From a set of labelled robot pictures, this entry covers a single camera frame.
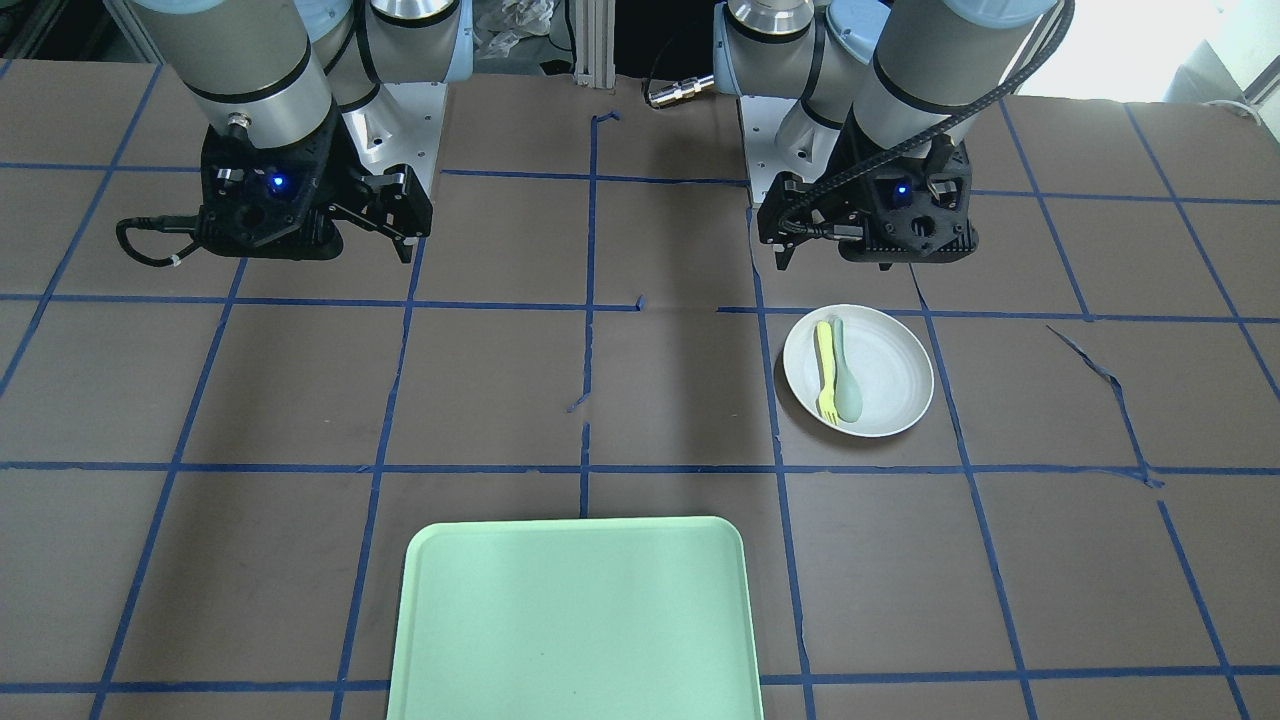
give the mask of round plate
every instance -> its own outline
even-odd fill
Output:
[[[854,423],[831,424],[818,413],[818,345],[814,327],[840,318],[845,323],[845,357],[863,392],[863,414]],[[916,423],[933,401],[933,364],[906,325],[861,305],[828,305],[800,319],[782,348],[791,392],[819,423],[845,434],[884,437]]]

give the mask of white mounting plate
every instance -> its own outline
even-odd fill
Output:
[[[407,82],[401,85],[388,83],[392,97],[420,122],[412,132],[411,151],[406,152],[399,146],[396,156],[365,158],[366,165],[372,163],[378,167],[369,167],[372,173],[399,163],[408,163],[417,173],[417,181],[422,183],[422,190],[431,195],[435,184],[435,165],[440,155],[440,133],[444,131],[444,105],[449,95],[449,86],[443,82]]]
[[[756,208],[764,202],[764,195],[773,184],[773,178],[782,170],[795,173],[796,169],[782,160],[782,152],[774,143],[778,126],[796,101],[786,97],[764,97],[744,95],[739,99],[742,109],[742,149],[746,152],[746,169],[751,179],[751,204]],[[818,176],[804,176],[805,182],[818,179]]]

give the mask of green tray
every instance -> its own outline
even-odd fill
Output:
[[[762,720],[742,539],[719,518],[431,525],[388,720]]]

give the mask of blue tape grid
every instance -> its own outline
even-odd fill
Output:
[[[6,60],[0,64],[0,78],[8,72],[12,65],[12,60]],[[797,650],[800,653],[801,673],[799,675],[762,675],[760,682],[765,685],[800,685],[804,688],[805,694],[805,711],[806,717],[815,717],[815,708],[813,705],[813,687],[822,684],[865,684],[865,683],[931,683],[931,682],[996,682],[996,680],[1018,680],[1024,691],[1024,700],[1028,706],[1028,714],[1030,717],[1036,717],[1034,702],[1030,697],[1029,680],[1041,679],[1083,679],[1083,678],[1138,678],[1138,676],[1224,676],[1233,693],[1233,698],[1236,702],[1236,707],[1242,717],[1248,717],[1248,711],[1244,706],[1243,697],[1240,696],[1239,687],[1235,682],[1236,676],[1247,675],[1280,675],[1280,665],[1249,665],[1249,666],[1233,666],[1226,660],[1225,651],[1222,650],[1221,641],[1217,637],[1216,629],[1213,626],[1212,619],[1210,618],[1208,609],[1204,603],[1204,598],[1199,591],[1198,583],[1196,582],[1194,574],[1189,561],[1187,560],[1185,552],[1181,547],[1181,542],[1174,528],[1172,519],[1169,514],[1167,507],[1161,501],[1158,502],[1158,509],[1161,516],[1165,521],[1166,529],[1170,533],[1170,539],[1176,551],[1179,562],[1185,574],[1188,587],[1193,594],[1197,607],[1201,612],[1201,618],[1204,623],[1206,632],[1213,643],[1215,652],[1219,656],[1217,666],[1149,666],[1149,667],[1089,667],[1089,669],[1027,669],[1020,657],[1020,650],[1018,647],[1016,632],[1012,625],[1012,616],[1009,611],[1007,598],[1004,592],[1004,583],[1000,575],[998,564],[995,553],[995,544],[991,541],[989,529],[986,524],[986,512],[982,507],[980,493],[978,492],[974,475],[978,473],[1085,473],[1085,471],[1119,471],[1123,474],[1132,474],[1139,468],[1096,468],[1096,466],[1073,466],[1073,465],[974,465],[968,459],[968,451],[964,447],[964,437],[960,427],[959,414],[955,410],[954,398],[950,393],[950,379],[946,377],[945,361],[941,354],[941,346],[937,341],[937,334],[933,328],[933,318],[1032,318],[1032,319],[1076,319],[1076,320],[1116,320],[1116,322],[1184,322],[1184,323],[1233,323],[1236,324],[1245,337],[1251,351],[1254,354],[1260,368],[1262,369],[1272,392],[1280,397],[1280,391],[1276,388],[1276,382],[1266,363],[1263,361],[1261,354],[1258,352],[1257,345],[1254,343],[1252,334],[1249,333],[1248,325],[1252,324],[1275,324],[1280,323],[1277,318],[1249,318],[1239,315],[1235,304],[1231,301],[1225,284],[1219,277],[1216,269],[1212,265],[1208,254],[1204,251],[1194,227],[1188,218],[1184,205],[1188,204],[1225,204],[1225,205],[1280,205],[1280,200],[1245,200],[1245,199],[1207,199],[1207,197],[1180,197],[1175,193],[1169,178],[1164,173],[1155,152],[1151,149],[1149,142],[1142,132],[1137,118],[1133,115],[1132,110],[1126,108],[1129,113],[1130,122],[1142,141],[1142,145],[1147,154],[1149,155],[1157,173],[1160,174],[1166,190],[1169,191],[1169,197],[1156,197],[1156,196],[1112,196],[1112,195],[1087,195],[1087,193],[1055,193],[1055,192],[1042,192],[1038,183],[1034,179],[1033,170],[1027,159],[1027,155],[1021,147],[1021,141],[1018,137],[1018,131],[1012,124],[1007,109],[1001,104],[1001,113],[1005,117],[1006,124],[1009,126],[1010,133],[1014,138],[1015,147],[1019,152],[1019,158],[1023,161],[1024,169],[1028,173],[1028,179],[1032,183],[1032,192],[1020,191],[978,191],[978,195],[996,195],[996,196],[1020,196],[1020,197],[1034,197],[1039,201],[1042,213],[1044,214],[1046,224],[1050,227],[1050,232],[1053,236],[1055,243],[1059,249],[1060,256],[1064,263],[1064,270],[1066,272],[1073,290],[1076,291],[1076,299],[1080,304],[1079,314],[1051,314],[1051,313],[968,313],[968,311],[950,311],[950,310],[931,310],[924,302],[922,296],[922,307],[915,309],[901,309],[901,310],[888,310],[891,314],[900,316],[922,316],[929,328],[931,343],[934,348],[934,354],[938,363],[940,374],[942,375],[942,384],[945,395],[948,400],[948,411],[952,415],[952,424],[956,432],[957,448],[961,451],[963,465],[959,466],[893,466],[893,468],[879,468],[879,466],[803,466],[803,465],[786,465],[782,457],[782,448],[777,436],[777,407],[776,407],[776,395],[772,382],[772,361],[768,350],[768,329],[765,324],[765,318],[769,314],[803,314],[808,313],[809,309],[800,307],[767,307],[764,304],[763,287],[760,283],[759,274],[755,273],[755,286],[756,286],[756,306],[755,307],[723,307],[723,313],[754,313],[758,315],[760,341],[762,341],[762,354],[763,354],[763,366],[765,370],[765,384],[769,400],[769,413],[771,424],[774,432],[774,464],[773,465],[593,465],[590,462],[589,447],[590,447],[590,427],[584,423],[582,429],[582,454],[581,461],[577,466],[554,466],[554,465],[393,465],[385,462],[385,447],[389,439],[390,424],[394,416],[396,396],[398,392],[401,370],[403,369],[404,352],[410,337],[410,327],[412,319],[412,311],[417,307],[458,307],[458,309],[494,309],[494,310],[544,310],[544,311],[582,311],[588,314],[589,318],[594,316],[595,311],[639,311],[641,305],[595,305],[594,297],[591,297],[591,291],[594,290],[594,277],[588,279],[588,300],[582,305],[573,304],[515,304],[515,302],[463,302],[463,301],[419,301],[413,300],[413,288],[417,283],[421,272],[421,259],[422,254],[419,252],[415,260],[413,274],[410,282],[410,291],[404,301],[394,300],[342,300],[342,299],[271,299],[271,297],[238,297],[237,291],[239,288],[241,279],[246,269],[246,263],[241,261],[232,286],[225,297],[151,297],[151,296],[92,296],[92,295],[56,295],[56,286],[60,281],[63,273],[70,258],[78,246],[79,241],[86,232],[88,223],[96,210],[102,195],[106,190],[108,182],[118,172],[138,172],[138,173],[188,173],[197,172],[197,168],[189,167],[148,167],[148,165],[123,165],[119,163],[123,152],[132,137],[138,119],[145,110],[147,101],[155,88],[156,79],[159,77],[159,69],[152,73],[146,90],[138,102],[138,106],[131,118],[131,122],[125,129],[125,135],[122,138],[113,160],[108,165],[73,165],[73,164],[42,164],[42,163],[0,163],[0,169],[47,169],[47,170],[87,170],[87,172],[102,172],[104,178],[86,210],[81,224],[77,227],[74,236],[72,237],[70,245],[64,252],[61,261],[59,263],[49,286],[44,293],[4,293],[0,295],[0,301],[35,301],[37,302],[36,313],[19,343],[18,351],[15,352],[13,360],[5,370],[3,378],[0,378],[0,393],[8,387],[12,380],[14,370],[31,342],[32,336],[38,329],[40,320],[44,315],[45,309],[50,302],[180,302],[180,304],[220,304],[223,306],[223,314],[219,325],[214,333],[209,352],[206,355],[205,365],[201,372],[200,380],[197,382],[191,405],[188,407],[187,418],[183,424],[183,430],[179,436],[178,446],[174,450],[173,459],[169,462],[45,462],[45,461],[0,461],[0,469],[33,469],[33,470],[55,470],[55,469],[69,469],[69,468],[86,468],[86,469],[99,469],[99,470],[120,470],[120,471],[164,471],[166,473],[165,483],[160,498],[157,500],[156,510],[152,516],[151,527],[148,528],[147,541],[142,556],[140,557],[138,568],[134,574],[134,580],[131,585],[129,596],[125,602],[125,607],[120,616],[120,623],[116,630],[116,635],[113,641],[111,650],[109,652],[106,667],[102,673],[102,679],[97,683],[0,683],[0,694],[23,694],[23,693],[93,693],[95,702],[91,710],[91,719],[96,719],[101,714],[102,702],[106,694],[110,693],[150,693],[150,692],[332,692],[334,694],[333,701],[333,717],[337,719],[340,715],[342,697],[347,692],[374,692],[385,691],[389,687],[388,680],[362,680],[362,682],[348,682],[346,679],[347,670],[349,669],[351,650],[353,644],[355,628],[358,626],[358,611],[360,611],[360,596],[362,592],[362,580],[367,571],[367,560],[372,541],[374,524],[376,521],[376,506],[378,495],[380,491],[380,479],[384,473],[522,473],[522,471],[545,471],[545,473],[572,473],[579,471],[581,477],[581,515],[586,515],[589,510],[588,502],[588,475],[591,471],[599,473],[634,473],[634,474],[646,474],[646,473],[773,473],[778,479],[778,493],[780,493],[780,511],[782,512],[783,536],[787,555],[787,570],[788,570],[788,584],[791,588],[792,597],[792,611],[795,615],[796,624],[796,641]],[[686,179],[671,179],[671,178],[644,178],[644,177],[631,177],[631,176],[600,176],[595,172],[596,169],[596,137],[595,129],[599,122],[609,119],[609,115],[604,118],[593,118],[593,147],[591,147],[591,173],[520,173],[520,172],[488,172],[488,170],[442,170],[443,174],[458,174],[458,176],[481,176],[481,177],[509,177],[509,178],[540,178],[540,179],[570,179],[570,181],[588,181],[591,184],[593,200],[595,195],[595,186],[599,182],[636,182],[636,183],[659,183],[659,184],[722,184],[722,186],[735,186],[744,187],[746,183],[740,179],[727,179],[727,178],[686,178]],[[1201,258],[1206,263],[1210,274],[1213,277],[1215,283],[1219,287],[1226,305],[1231,313],[1228,318],[1217,316],[1178,316],[1178,315],[1098,315],[1092,314],[1084,301],[1083,293],[1079,291],[1079,284],[1075,282],[1074,273],[1070,268],[1070,261],[1066,256],[1065,247],[1061,245],[1057,237],[1056,228],[1053,227],[1052,217],[1048,211],[1044,199],[1051,197],[1064,197],[1064,199],[1079,199],[1079,200],[1100,200],[1100,201],[1134,201],[1134,202],[1172,202],[1179,210],[1184,224],[1187,225],[1188,233],[1190,234],[1197,250],[1201,252]],[[591,211],[589,218],[589,254],[594,251],[594,202],[591,204]],[[589,275],[593,274],[594,264],[589,264]],[[214,359],[216,356],[218,348],[221,342],[221,337],[229,319],[229,315],[236,305],[316,305],[316,306],[387,306],[394,307],[401,306],[404,309],[404,322],[403,322],[403,337],[401,354],[398,359],[398,369],[393,387],[388,395],[387,411],[384,416],[383,433],[379,439],[379,452],[375,465],[289,465],[289,464],[191,464],[182,461],[182,454],[186,443],[189,438],[191,428],[195,421],[195,416],[198,411],[200,401],[202,398],[204,389],[207,384],[209,374],[212,368]],[[588,320],[588,333],[590,334],[590,319]],[[588,357],[584,364],[584,383],[586,388],[590,387],[590,343],[588,343]],[[1158,473],[1167,474],[1188,474],[1188,475],[1258,475],[1258,477],[1276,477],[1280,475],[1280,468],[1207,468],[1207,466],[1155,466],[1151,468]],[[138,594],[141,592],[142,582],[146,575],[146,568],[148,565],[151,553],[155,547],[155,541],[159,534],[159,529],[163,521],[164,510],[168,503],[168,498],[172,495],[173,482],[179,471],[236,471],[236,473],[371,473],[372,480],[370,487],[370,505],[369,514],[366,519],[365,538],[361,546],[361,557],[357,566],[357,579],[356,587],[352,594],[352,607],[348,615],[347,635],[343,643],[343,653],[339,664],[338,676],[334,682],[287,682],[287,683],[256,683],[256,682],[184,682],[184,683],[118,683],[111,678],[114,675],[115,665],[119,661],[119,655],[123,648],[124,639],[128,633],[129,621],[132,619],[133,609],[137,603]],[[936,473],[936,474],[964,474],[970,483],[970,495],[974,501],[974,509],[978,515],[979,527],[982,529],[983,541],[988,551],[988,561],[992,568],[993,582],[997,588],[997,596],[1001,600],[1001,609],[1005,614],[1006,629],[1010,635],[1010,646],[1015,656],[1016,670],[995,670],[995,671],[956,671],[956,673],[887,673],[887,674],[813,674],[809,670],[808,653],[804,648],[804,630],[803,630],[803,606],[800,602],[800,588],[799,579],[795,568],[795,551],[794,542],[791,539],[791,523],[790,523],[790,509],[787,503],[786,495],[786,475],[787,474],[805,474],[805,473],[859,473],[859,474],[914,474],[914,473]]]

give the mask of plastic bag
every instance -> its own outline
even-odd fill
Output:
[[[556,0],[476,0],[476,58],[506,58],[526,37],[549,35]]]

